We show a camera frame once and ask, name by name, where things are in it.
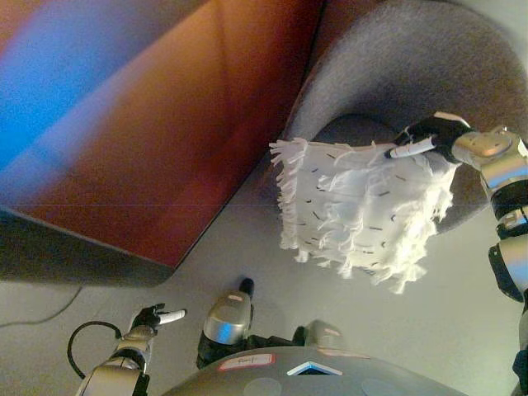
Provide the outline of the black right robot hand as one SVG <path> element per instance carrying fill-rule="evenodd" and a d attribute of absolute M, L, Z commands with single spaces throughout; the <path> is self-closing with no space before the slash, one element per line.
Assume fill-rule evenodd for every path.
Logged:
<path fill-rule="evenodd" d="M 395 146 L 384 153 L 387 159 L 408 158 L 425 152 L 440 154 L 449 163 L 460 163 L 452 149 L 464 134 L 475 132 L 459 115 L 437 111 L 406 126 L 395 138 Z"/>

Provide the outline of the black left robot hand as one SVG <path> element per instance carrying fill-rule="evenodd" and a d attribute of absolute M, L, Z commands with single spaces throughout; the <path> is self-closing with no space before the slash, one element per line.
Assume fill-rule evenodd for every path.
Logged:
<path fill-rule="evenodd" d="M 141 313 L 141 319 L 139 321 L 151 327 L 153 330 L 158 330 L 163 325 L 183 319 L 187 314 L 186 309 L 178 309 L 175 311 L 165 311 L 164 309 L 165 303 L 147 307 Z"/>

